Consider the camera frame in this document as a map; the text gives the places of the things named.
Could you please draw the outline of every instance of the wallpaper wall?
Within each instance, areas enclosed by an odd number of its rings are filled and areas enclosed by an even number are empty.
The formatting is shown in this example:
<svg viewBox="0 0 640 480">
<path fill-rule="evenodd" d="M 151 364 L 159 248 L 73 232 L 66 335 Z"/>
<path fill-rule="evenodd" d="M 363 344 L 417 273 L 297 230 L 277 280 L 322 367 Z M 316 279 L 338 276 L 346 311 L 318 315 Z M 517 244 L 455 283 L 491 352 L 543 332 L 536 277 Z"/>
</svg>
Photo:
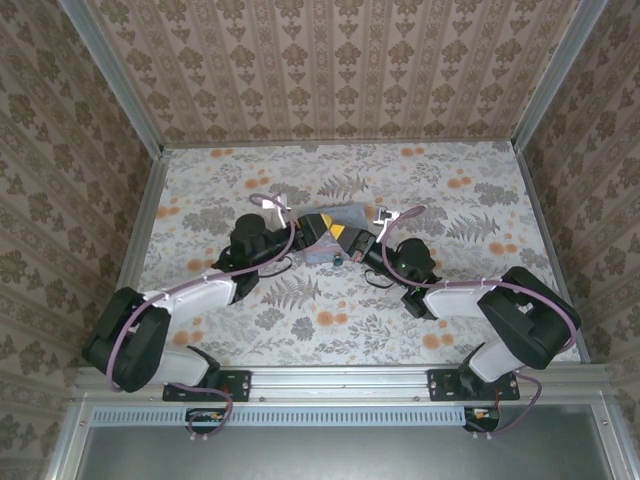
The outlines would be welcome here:
<svg viewBox="0 0 640 480">
<path fill-rule="evenodd" d="M 640 439 L 640 2 L 610 0 L 526 157 L 583 331 Z"/>
<path fill-rule="evenodd" d="M 508 138 L 578 0 L 91 0 L 170 144 Z"/>
<path fill-rule="evenodd" d="M 0 2 L 0 478 L 44 473 L 149 166 L 56 2 Z"/>
</svg>

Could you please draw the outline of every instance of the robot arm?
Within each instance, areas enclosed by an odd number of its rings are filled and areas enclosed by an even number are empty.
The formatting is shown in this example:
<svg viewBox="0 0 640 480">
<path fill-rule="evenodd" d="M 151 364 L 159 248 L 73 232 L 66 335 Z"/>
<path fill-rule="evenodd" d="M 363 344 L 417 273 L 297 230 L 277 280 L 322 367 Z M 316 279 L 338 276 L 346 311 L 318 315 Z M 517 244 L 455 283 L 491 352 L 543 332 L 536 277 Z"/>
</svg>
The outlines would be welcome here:
<svg viewBox="0 0 640 480">
<path fill-rule="evenodd" d="M 500 282 L 479 282 L 469 287 L 429 289 L 441 279 L 433 273 L 435 262 L 424 242 L 410 238 L 396 250 L 385 247 L 381 240 L 396 212 L 379 209 L 374 223 L 383 226 L 377 237 L 367 230 L 333 224 L 330 231 L 340 247 L 351 259 L 363 263 L 379 275 L 407 288 L 402 297 L 405 308 L 416 318 L 435 320 L 440 317 L 461 316 L 486 318 L 498 333 L 498 338 L 479 346 L 458 368 L 455 389 L 461 396 L 478 398 L 486 391 L 491 395 L 493 383 L 523 366 L 542 370 L 562 350 L 571 338 L 567 321 L 551 308 L 518 290 L 528 290 L 550 300 L 570 319 L 574 328 L 580 327 L 577 312 L 551 289 L 523 267 L 513 267 Z M 393 275 L 383 261 L 385 248 L 389 266 L 399 274 Z M 427 288 L 412 285 L 420 283 Z M 492 284 L 503 283 L 510 289 Z"/>
<path fill-rule="evenodd" d="M 287 253 L 313 245 L 330 223 L 327 215 L 299 217 L 293 244 Z M 236 221 L 230 245 L 222 251 L 215 268 L 184 284 L 159 291 L 138 293 L 128 287 L 118 290 L 85 342 L 83 358 L 106 374 L 116 339 L 125 323 L 143 303 L 159 298 L 140 314 L 137 324 L 127 332 L 117 352 L 113 381 L 127 392 L 166 383 L 201 385 L 220 365 L 195 347 L 165 347 L 170 322 L 180 324 L 246 297 L 258 283 L 257 271 L 238 275 L 233 272 L 261 265 L 281 254 L 291 236 L 289 228 L 271 231 L 261 216 L 243 215 Z M 229 275 L 216 278 L 220 273 Z"/>
<path fill-rule="evenodd" d="M 274 205 L 263 202 L 263 207 Z M 278 212 L 284 226 L 275 231 L 268 230 L 259 215 L 240 217 L 230 234 L 230 245 L 222 251 L 214 268 L 196 279 L 160 291 L 118 290 L 85 343 L 82 351 L 85 360 L 106 373 L 116 339 L 126 322 L 140 305 L 157 298 L 140 314 L 137 324 L 128 329 L 115 357 L 113 381 L 127 392 L 137 391 L 145 385 L 167 383 L 215 388 L 212 379 L 220 365 L 195 347 L 165 346 L 169 324 L 182 323 L 206 310 L 238 302 L 247 296 L 259 277 L 257 271 L 241 272 L 275 258 L 288 245 L 290 227 L 284 224 L 282 211 Z M 386 229 L 394 218 L 397 215 L 381 210 L 377 220 Z M 304 215 L 296 221 L 289 252 L 313 245 L 328 229 L 353 261 L 364 263 L 407 288 L 402 302 L 415 317 L 468 316 L 486 318 L 491 323 L 499 338 L 478 347 L 457 369 L 455 385 L 451 388 L 464 398 L 480 399 L 486 392 L 495 395 L 493 383 L 523 365 L 544 369 L 571 336 L 567 323 L 554 309 L 522 293 L 484 283 L 462 289 L 428 289 L 411 285 L 428 285 L 441 280 L 433 273 L 435 261 L 429 249 L 417 238 L 403 241 L 395 251 L 384 247 L 389 264 L 405 281 L 392 274 L 383 261 L 380 240 L 384 229 L 376 237 L 367 230 L 332 224 L 327 215 Z M 219 273 L 228 276 L 216 278 Z M 514 267 L 501 280 L 551 300 L 566 313 L 574 327 L 579 328 L 576 312 L 526 269 Z"/>
</svg>

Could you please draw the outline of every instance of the black cable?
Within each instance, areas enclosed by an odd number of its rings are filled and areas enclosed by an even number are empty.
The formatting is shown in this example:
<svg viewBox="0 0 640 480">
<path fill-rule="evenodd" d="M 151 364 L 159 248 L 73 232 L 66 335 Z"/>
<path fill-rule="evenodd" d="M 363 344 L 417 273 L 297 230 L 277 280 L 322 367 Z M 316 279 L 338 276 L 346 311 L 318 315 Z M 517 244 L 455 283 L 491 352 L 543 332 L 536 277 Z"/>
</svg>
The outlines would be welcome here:
<svg viewBox="0 0 640 480">
<path fill-rule="evenodd" d="M 367 283 L 368 283 L 369 285 L 371 285 L 372 287 L 376 287 L 376 288 L 381 288 L 381 289 L 383 289 L 383 290 L 387 290 L 387 289 L 389 289 L 389 288 L 391 288 L 391 287 L 393 287 L 393 286 L 395 285 L 393 282 L 391 282 L 389 285 L 380 285 L 379 283 L 372 282 L 371 280 L 369 280 L 369 277 L 367 276 L 367 274 L 368 274 L 369 272 L 373 272 L 373 273 L 375 273 L 375 274 L 376 274 L 376 275 L 378 275 L 378 276 L 381 276 L 381 275 L 379 275 L 375 270 L 373 270 L 373 269 L 371 269 L 371 268 L 367 268 L 367 269 L 364 271 L 364 281 L 365 281 L 365 282 L 367 282 Z"/>
<path fill-rule="evenodd" d="M 258 275 L 258 278 L 273 278 L 273 277 L 277 277 L 278 275 L 282 275 L 284 272 L 289 270 L 293 266 L 293 259 L 289 255 L 287 255 L 286 257 L 283 257 L 282 260 L 284 260 L 285 258 L 289 260 L 289 265 L 284 267 L 282 270 L 278 270 L 277 272 L 274 272 L 274 273 L 268 273 L 266 275 Z"/>
<path fill-rule="evenodd" d="M 218 263 L 222 260 L 224 263 L 224 257 L 227 256 L 227 252 L 229 252 L 229 249 L 231 248 L 231 245 L 227 245 L 226 247 L 224 247 L 222 249 L 222 251 L 220 252 L 220 255 L 218 255 L 218 260 L 216 262 L 214 262 L 211 265 L 211 268 L 216 268 L 216 265 L 218 265 Z"/>
</svg>

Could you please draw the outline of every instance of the floral tablecloth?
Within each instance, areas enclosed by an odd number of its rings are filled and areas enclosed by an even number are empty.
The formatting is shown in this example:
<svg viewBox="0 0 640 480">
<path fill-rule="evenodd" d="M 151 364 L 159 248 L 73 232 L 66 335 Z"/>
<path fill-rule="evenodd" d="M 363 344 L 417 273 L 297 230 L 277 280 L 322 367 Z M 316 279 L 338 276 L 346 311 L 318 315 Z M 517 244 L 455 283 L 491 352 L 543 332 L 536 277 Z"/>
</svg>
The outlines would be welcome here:
<svg viewBox="0 0 640 480">
<path fill-rule="evenodd" d="M 497 277 L 524 265 L 555 288 L 508 142 L 184 149 L 170 158 L 140 288 L 177 284 L 206 269 L 235 219 L 260 212 L 252 192 L 286 193 L 293 213 L 375 205 L 424 215 L 389 245 L 422 238 L 447 279 Z M 372 231 L 379 231 L 370 224 Z M 260 281 L 236 305 L 172 325 L 169 342 L 195 345 L 225 365 L 374 365 L 460 362 L 495 336 L 484 319 L 415 319 L 400 297 L 365 283 L 362 265 L 307 265 Z M 559 359 L 578 360 L 577 351 Z"/>
</svg>

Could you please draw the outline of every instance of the black mounting plate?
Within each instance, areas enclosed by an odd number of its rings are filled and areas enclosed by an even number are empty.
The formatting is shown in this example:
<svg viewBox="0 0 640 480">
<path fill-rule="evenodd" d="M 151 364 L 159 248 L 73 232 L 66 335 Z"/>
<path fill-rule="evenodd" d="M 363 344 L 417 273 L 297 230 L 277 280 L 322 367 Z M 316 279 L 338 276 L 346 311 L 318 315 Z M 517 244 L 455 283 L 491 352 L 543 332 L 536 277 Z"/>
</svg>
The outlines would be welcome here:
<svg viewBox="0 0 640 480">
<path fill-rule="evenodd" d="M 248 402 L 251 392 L 250 370 L 220 370 L 219 381 L 215 388 L 227 392 L 234 402 Z M 165 402 L 225 402 L 225 399 L 213 393 L 187 392 L 169 384 L 162 391 Z"/>
<path fill-rule="evenodd" d="M 427 386 L 432 402 L 457 402 L 461 400 L 495 401 L 495 389 L 498 389 L 500 401 L 520 400 L 518 382 L 513 373 L 501 376 L 493 383 L 495 388 L 487 388 L 484 393 L 470 398 L 464 395 L 457 368 L 434 368 L 427 371 Z"/>
</svg>

